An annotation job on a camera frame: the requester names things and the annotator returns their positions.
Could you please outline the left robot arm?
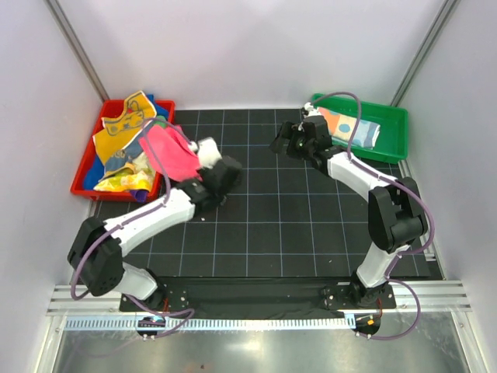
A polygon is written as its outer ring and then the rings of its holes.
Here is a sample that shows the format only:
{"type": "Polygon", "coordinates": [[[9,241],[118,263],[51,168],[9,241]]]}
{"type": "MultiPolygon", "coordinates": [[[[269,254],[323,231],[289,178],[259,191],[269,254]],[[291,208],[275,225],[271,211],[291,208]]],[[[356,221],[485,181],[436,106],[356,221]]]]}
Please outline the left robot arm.
{"type": "Polygon", "coordinates": [[[118,291],[148,311],[163,309],[166,286],[151,270],[131,265],[125,257],[166,229],[221,205],[241,177],[242,164],[223,156],[213,166],[200,169],[198,177],[178,183],[163,197],[130,213],[105,221],[86,218],[68,253],[72,282],[86,287],[84,293],[73,292],[73,299],[118,291]]]}

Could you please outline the polka dot striped towel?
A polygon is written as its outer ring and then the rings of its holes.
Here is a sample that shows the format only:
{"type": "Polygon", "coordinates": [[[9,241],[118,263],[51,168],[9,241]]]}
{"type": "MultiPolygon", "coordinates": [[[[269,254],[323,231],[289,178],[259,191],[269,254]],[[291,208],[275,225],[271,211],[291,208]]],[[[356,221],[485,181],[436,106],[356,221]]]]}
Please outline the polka dot striped towel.
{"type": "Polygon", "coordinates": [[[357,121],[355,117],[336,113],[324,107],[318,112],[325,118],[330,135],[338,141],[360,148],[374,148],[381,132],[381,126],[368,120],[357,121]]]}

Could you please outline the right aluminium corner post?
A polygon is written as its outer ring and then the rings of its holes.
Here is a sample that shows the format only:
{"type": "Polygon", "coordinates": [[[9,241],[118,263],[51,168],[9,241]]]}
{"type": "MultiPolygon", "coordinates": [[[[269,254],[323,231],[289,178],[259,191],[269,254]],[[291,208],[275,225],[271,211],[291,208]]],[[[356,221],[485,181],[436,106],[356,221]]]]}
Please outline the right aluminium corner post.
{"type": "Polygon", "coordinates": [[[424,36],[419,48],[415,52],[411,63],[408,66],[403,78],[393,95],[390,105],[399,106],[404,99],[415,77],[419,73],[422,65],[428,58],[431,50],[434,48],[437,40],[442,34],[444,28],[450,21],[450,18],[455,13],[457,7],[461,3],[460,0],[444,0],[440,9],[436,13],[434,20],[431,22],[426,35],[424,36]]]}

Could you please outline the cream towel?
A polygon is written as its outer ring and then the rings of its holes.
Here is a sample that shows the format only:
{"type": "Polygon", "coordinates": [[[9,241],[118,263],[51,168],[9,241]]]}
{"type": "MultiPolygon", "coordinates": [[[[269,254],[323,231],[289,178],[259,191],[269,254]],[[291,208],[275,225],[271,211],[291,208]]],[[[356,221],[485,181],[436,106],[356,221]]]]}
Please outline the cream towel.
{"type": "Polygon", "coordinates": [[[152,183],[155,178],[155,170],[152,167],[150,160],[145,152],[142,152],[137,158],[132,161],[134,174],[141,179],[152,183]]]}

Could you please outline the pink towel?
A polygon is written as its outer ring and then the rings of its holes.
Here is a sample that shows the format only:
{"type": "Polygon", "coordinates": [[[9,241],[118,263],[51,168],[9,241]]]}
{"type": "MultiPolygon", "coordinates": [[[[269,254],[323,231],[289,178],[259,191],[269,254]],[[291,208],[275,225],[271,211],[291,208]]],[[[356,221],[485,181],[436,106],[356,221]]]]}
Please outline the pink towel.
{"type": "Polygon", "coordinates": [[[189,141],[173,127],[147,126],[139,144],[154,170],[176,182],[198,177],[198,157],[189,149],[189,141]]]}

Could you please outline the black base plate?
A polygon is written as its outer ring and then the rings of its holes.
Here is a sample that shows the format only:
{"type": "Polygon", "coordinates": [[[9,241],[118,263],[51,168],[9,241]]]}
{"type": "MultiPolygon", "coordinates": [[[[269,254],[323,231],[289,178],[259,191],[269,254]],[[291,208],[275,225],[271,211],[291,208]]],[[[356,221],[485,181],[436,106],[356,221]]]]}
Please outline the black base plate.
{"type": "Polygon", "coordinates": [[[170,312],[192,308],[197,319],[338,318],[396,308],[392,286],[363,291],[344,277],[163,277],[170,312]]]}

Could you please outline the left aluminium corner post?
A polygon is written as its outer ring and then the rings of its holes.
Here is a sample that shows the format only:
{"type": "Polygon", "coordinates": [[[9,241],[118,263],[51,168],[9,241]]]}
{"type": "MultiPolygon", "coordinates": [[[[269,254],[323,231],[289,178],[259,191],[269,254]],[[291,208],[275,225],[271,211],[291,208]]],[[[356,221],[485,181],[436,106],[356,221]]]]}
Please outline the left aluminium corner post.
{"type": "Polygon", "coordinates": [[[63,10],[61,3],[58,0],[44,0],[50,14],[52,15],[55,23],[57,24],[62,35],[66,39],[73,55],[80,64],[86,78],[89,80],[91,86],[102,102],[109,99],[109,94],[106,91],[93,63],[90,61],[85,48],[78,38],[69,18],[63,10]]]}

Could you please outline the yellow and blue towel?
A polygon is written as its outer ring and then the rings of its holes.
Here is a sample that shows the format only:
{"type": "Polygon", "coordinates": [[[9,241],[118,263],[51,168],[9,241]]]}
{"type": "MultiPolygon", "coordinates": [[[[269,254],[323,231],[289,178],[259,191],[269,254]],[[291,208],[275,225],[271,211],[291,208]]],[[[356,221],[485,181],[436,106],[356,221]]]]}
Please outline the yellow and blue towel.
{"type": "Polygon", "coordinates": [[[125,148],[140,134],[144,119],[156,114],[154,104],[143,91],[126,99],[105,101],[100,113],[102,129],[92,138],[105,173],[111,173],[127,162],[125,148]]]}

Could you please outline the green plastic bin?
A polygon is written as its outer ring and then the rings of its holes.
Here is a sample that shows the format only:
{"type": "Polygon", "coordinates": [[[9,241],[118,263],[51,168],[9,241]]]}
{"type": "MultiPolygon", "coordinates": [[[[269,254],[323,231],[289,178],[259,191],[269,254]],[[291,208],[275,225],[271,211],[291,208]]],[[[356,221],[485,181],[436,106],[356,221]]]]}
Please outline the green plastic bin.
{"type": "MultiPolygon", "coordinates": [[[[379,125],[379,133],[372,148],[360,147],[356,139],[360,129],[353,137],[352,152],[355,156],[370,161],[397,164],[408,155],[408,111],[393,106],[361,102],[361,122],[371,122],[379,125]]],[[[346,124],[355,124],[357,103],[354,98],[339,96],[320,100],[315,107],[321,107],[335,115],[352,117],[346,124]]]]}

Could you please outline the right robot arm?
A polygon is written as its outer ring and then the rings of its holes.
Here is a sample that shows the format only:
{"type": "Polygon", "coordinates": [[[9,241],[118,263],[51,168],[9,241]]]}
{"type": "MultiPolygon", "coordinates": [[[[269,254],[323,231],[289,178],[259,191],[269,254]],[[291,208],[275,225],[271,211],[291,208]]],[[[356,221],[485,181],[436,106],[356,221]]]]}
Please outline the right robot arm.
{"type": "Polygon", "coordinates": [[[285,152],[292,159],[309,162],[367,202],[371,244],[351,276],[348,296],[354,306],[369,307],[384,291],[397,262],[428,229],[416,182],[381,173],[345,147],[334,145],[322,116],[307,117],[299,124],[282,123],[269,147],[276,154],[285,152]]]}

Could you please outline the aluminium corner post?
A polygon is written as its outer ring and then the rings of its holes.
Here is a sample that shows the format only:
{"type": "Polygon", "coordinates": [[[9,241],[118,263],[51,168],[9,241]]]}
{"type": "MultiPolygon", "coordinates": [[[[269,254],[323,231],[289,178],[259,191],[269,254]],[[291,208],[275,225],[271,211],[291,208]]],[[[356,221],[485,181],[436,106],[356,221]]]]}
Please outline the aluminium corner post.
{"type": "Polygon", "coordinates": [[[457,7],[461,3],[460,0],[444,0],[440,9],[436,13],[434,20],[431,22],[426,35],[424,36],[419,48],[415,52],[411,63],[408,66],[403,78],[393,95],[390,105],[399,106],[404,99],[415,77],[419,73],[422,65],[428,58],[431,50],[434,48],[437,40],[442,34],[444,28],[450,21],[450,18],[455,13],[457,7]]]}
{"type": "Polygon", "coordinates": [[[89,80],[91,86],[102,102],[109,99],[109,94],[106,91],[93,63],[90,61],[85,48],[78,38],[69,18],[63,10],[61,3],[58,0],[44,0],[50,14],[52,15],[55,23],[57,24],[62,35],[66,39],[73,55],[80,64],[86,78],[89,80]]]}

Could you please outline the black grid mat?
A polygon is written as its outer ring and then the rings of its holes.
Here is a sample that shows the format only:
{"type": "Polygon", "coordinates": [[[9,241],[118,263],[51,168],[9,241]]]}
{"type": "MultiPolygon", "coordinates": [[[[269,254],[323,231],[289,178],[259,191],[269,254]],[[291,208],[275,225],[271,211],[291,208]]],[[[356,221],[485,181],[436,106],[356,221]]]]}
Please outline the black grid mat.
{"type": "Polygon", "coordinates": [[[193,140],[211,137],[242,164],[218,209],[169,228],[126,261],[164,277],[348,277],[370,247],[367,204],[269,143],[296,109],[178,110],[193,140]]]}

